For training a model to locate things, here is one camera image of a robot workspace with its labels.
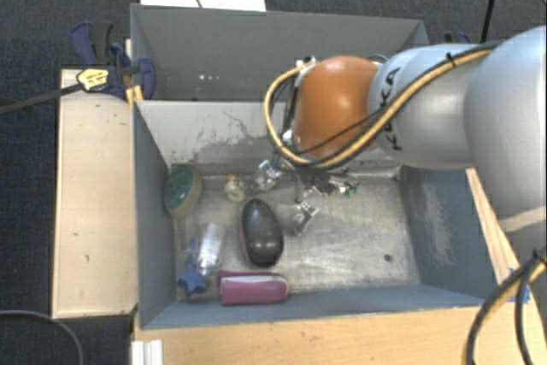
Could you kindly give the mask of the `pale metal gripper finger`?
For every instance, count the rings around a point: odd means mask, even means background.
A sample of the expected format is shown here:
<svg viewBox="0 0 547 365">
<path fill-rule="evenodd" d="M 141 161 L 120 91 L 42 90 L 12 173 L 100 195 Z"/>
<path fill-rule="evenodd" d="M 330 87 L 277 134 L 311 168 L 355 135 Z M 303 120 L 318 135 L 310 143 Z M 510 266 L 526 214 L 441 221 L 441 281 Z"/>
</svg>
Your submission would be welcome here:
<svg viewBox="0 0 547 365">
<path fill-rule="evenodd" d="M 273 189 L 280 179 L 280 172 L 271 164 L 269 160 L 261 162 L 258 166 L 256 175 L 256 187 L 259 190 Z"/>
<path fill-rule="evenodd" d="M 291 221 L 293 234 L 295 236 L 302 235 L 318 212 L 319 209 L 309 201 L 301 201 L 300 203 L 297 203 L 296 211 L 292 216 Z"/>
</svg>

